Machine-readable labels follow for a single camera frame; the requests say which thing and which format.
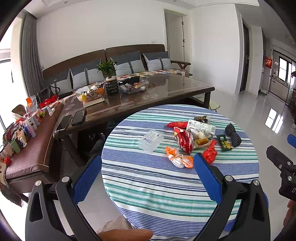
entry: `round table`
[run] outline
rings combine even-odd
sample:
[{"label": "round table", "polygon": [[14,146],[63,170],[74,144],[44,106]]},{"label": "round table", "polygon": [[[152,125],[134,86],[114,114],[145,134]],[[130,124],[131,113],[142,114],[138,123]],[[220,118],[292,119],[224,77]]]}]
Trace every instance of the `round table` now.
[{"label": "round table", "polygon": [[[232,123],[242,139],[240,146],[226,152],[217,143],[213,165],[239,182],[258,179],[258,157],[248,136],[228,118],[205,108],[180,104],[148,108],[123,120],[106,140],[102,152],[105,189],[134,227],[154,232],[152,240],[188,240],[196,236],[217,205],[210,200],[195,170],[175,167],[165,152],[166,146],[179,148],[167,123],[203,115],[211,117],[215,135],[225,134],[225,127]],[[151,129],[162,132],[164,140],[147,154],[139,148],[138,140]],[[191,156],[204,149],[193,150]],[[235,219],[239,204],[235,203],[229,221]]]}]

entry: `finger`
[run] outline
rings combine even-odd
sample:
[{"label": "finger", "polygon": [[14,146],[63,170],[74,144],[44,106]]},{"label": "finger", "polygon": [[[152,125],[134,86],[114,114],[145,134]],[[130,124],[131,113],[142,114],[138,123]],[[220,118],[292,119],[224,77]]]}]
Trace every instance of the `finger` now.
[{"label": "finger", "polygon": [[284,226],[287,225],[287,223],[290,221],[292,216],[293,216],[293,209],[289,208],[289,210],[287,211],[286,217],[284,219],[284,223],[283,223]]},{"label": "finger", "polygon": [[148,229],[112,229],[98,235],[103,241],[148,241],[153,232]]},{"label": "finger", "polygon": [[290,200],[290,201],[288,202],[287,207],[294,207],[294,205],[295,205],[295,202],[292,201],[292,200]]}]

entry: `black handbag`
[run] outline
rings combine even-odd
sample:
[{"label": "black handbag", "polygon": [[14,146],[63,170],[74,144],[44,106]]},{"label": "black handbag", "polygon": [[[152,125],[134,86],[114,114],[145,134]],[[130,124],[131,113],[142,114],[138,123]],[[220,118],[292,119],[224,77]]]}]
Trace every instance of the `black handbag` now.
[{"label": "black handbag", "polygon": [[51,97],[54,96],[54,93],[52,92],[52,88],[57,89],[59,92],[61,91],[61,89],[59,87],[54,87],[52,85],[49,85],[48,87],[46,87],[43,90],[41,90],[40,92],[38,92],[37,95],[38,95],[40,103],[43,103],[46,99],[50,99]]}]

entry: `silver screw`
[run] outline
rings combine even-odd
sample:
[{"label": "silver screw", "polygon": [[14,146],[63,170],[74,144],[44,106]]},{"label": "silver screw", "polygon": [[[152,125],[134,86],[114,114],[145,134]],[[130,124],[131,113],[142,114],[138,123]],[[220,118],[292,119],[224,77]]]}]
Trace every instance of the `silver screw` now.
[{"label": "silver screw", "polygon": [[67,177],[67,176],[66,176],[66,177],[63,177],[63,178],[62,178],[62,182],[63,182],[63,183],[66,183],[67,181],[69,181],[69,179],[70,179],[70,178]]},{"label": "silver screw", "polygon": [[40,186],[41,183],[42,183],[42,181],[38,180],[38,181],[35,182],[35,185],[36,185],[36,186]]},{"label": "silver screw", "polygon": [[254,180],[253,183],[256,185],[256,186],[259,186],[260,182],[258,180]]},{"label": "silver screw", "polygon": [[232,176],[226,176],[225,179],[226,179],[226,181],[232,182],[233,177]]}]

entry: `black phone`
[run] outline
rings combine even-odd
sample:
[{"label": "black phone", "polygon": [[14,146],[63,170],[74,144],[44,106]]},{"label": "black phone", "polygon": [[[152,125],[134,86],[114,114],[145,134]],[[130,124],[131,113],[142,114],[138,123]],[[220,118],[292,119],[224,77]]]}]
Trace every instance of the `black phone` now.
[{"label": "black phone", "polygon": [[64,131],[66,129],[66,127],[68,126],[68,123],[69,123],[71,117],[72,117],[72,115],[66,115],[66,116],[64,116],[64,118],[60,122],[59,126],[57,127],[56,132],[58,132],[58,131]]},{"label": "black phone", "polygon": [[71,125],[75,126],[75,125],[81,124],[84,120],[85,115],[86,115],[86,109],[76,111],[74,118],[71,122]]}]

